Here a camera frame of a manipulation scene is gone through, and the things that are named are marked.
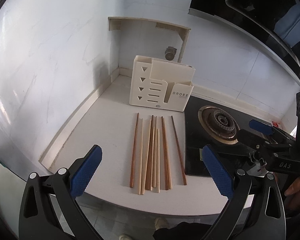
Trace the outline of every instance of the shoe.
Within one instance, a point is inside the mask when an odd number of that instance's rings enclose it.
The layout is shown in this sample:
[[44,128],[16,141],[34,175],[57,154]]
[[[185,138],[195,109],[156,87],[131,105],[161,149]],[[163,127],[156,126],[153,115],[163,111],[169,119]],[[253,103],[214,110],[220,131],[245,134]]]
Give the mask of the shoe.
[[158,230],[160,228],[168,228],[169,223],[165,218],[156,218],[154,221],[154,227],[155,230]]
[[119,240],[133,240],[131,236],[128,236],[126,234],[122,234],[119,236]]

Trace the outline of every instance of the countertop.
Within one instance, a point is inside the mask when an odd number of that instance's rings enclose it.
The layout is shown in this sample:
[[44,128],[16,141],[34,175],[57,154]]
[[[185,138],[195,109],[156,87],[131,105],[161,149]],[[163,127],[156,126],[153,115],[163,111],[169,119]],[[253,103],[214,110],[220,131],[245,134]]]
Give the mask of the countertop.
[[[212,178],[187,176],[188,185],[183,185],[170,116],[173,115],[184,157],[184,113],[129,105],[130,83],[130,77],[119,76],[95,101],[74,128],[53,163],[51,171],[56,172],[61,167],[68,168],[75,159],[85,156],[94,144],[98,144],[103,152],[102,162],[85,190],[87,193],[120,206],[157,214],[195,216],[220,213],[227,198],[220,195]],[[138,165],[135,170],[135,186],[129,187],[132,145],[138,112],[139,118],[144,120],[144,138],[151,115],[165,118],[173,187],[171,190],[164,190],[162,143],[160,193],[154,188],[152,192],[146,190],[144,195],[137,194]],[[139,160],[139,149],[138,131],[136,164]],[[251,202],[252,196],[249,196],[245,207],[249,207]]]

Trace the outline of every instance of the pile of chopsticks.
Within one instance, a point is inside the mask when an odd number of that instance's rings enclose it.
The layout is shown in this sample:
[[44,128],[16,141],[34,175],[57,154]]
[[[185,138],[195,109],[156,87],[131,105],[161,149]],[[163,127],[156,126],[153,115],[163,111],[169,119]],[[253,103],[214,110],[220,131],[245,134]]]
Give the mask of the pile of chopsticks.
[[[177,137],[177,132],[173,117],[171,116],[173,129],[175,133],[179,160],[181,165],[182,177],[184,185],[187,185],[186,175],[183,166],[183,160],[180,151],[180,145]],[[136,161],[136,145],[137,145],[137,131],[138,123],[141,122],[141,147],[139,152],[139,176],[138,176],[138,194],[143,195],[145,190],[152,190],[156,188],[156,192],[160,192],[160,134],[162,134],[163,142],[163,160],[164,160],[164,178],[165,178],[165,189],[172,189],[172,180],[171,180],[171,170],[170,170],[170,160],[169,160],[169,151],[168,151],[168,142],[167,142],[167,133],[164,117],[161,117],[162,132],[157,125],[157,116],[152,115],[151,120],[149,120],[149,125],[146,125],[146,148],[144,148],[144,122],[143,119],[139,119],[139,113],[137,115],[134,141],[133,141],[133,150],[132,150],[132,160],[131,160],[131,173],[130,173],[130,187],[134,186],[134,171],[135,171],[135,161]]]

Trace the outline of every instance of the burner cap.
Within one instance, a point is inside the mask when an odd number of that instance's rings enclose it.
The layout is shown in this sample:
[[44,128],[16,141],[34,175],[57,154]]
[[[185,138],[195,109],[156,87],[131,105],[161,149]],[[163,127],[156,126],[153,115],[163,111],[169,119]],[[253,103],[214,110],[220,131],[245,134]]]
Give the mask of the burner cap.
[[239,127],[236,121],[226,111],[215,106],[201,107],[198,118],[208,134],[219,142],[235,144]]

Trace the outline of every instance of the blue textured pad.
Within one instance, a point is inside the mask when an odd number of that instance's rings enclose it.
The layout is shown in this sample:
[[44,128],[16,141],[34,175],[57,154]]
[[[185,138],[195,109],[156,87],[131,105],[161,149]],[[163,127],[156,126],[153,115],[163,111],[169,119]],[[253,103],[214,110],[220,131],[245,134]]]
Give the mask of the blue textured pad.
[[222,163],[215,156],[214,152],[205,146],[202,149],[202,160],[206,165],[214,183],[221,195],[231,199],[233,196],[233,180]]
[[249,127],[253,130],[263,133],[264,135],[273,135],[273,130],[271,126],[258,122],[256,120],[251,120],[249,122]]
[[73,198],[81,196],[102,160],[102,150],[98,146],[85,159],[70,182],[70,194]]

